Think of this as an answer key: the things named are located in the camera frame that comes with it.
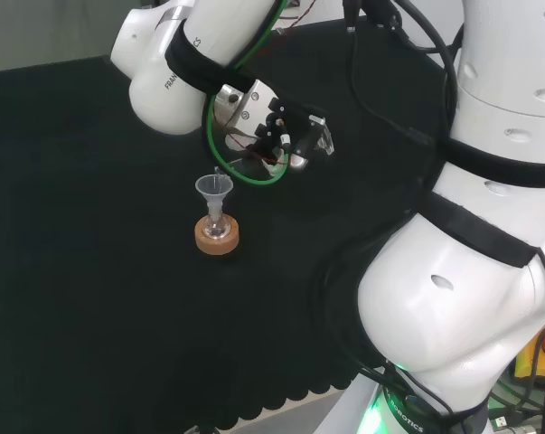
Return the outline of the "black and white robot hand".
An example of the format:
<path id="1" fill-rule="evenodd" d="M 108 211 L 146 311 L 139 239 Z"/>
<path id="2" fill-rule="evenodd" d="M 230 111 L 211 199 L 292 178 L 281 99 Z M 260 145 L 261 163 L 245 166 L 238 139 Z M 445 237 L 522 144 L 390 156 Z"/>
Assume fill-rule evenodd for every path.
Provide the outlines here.
<path id="1" fill-rule="evenodd" d="M 227 166 L 249 184 L 273 184 L 288 170 L 304 170 L 318 153 L 334 153 L 326 118 L 274 93 L 219 96 L 210 113 L 226 147 L 241 154 Z"/>

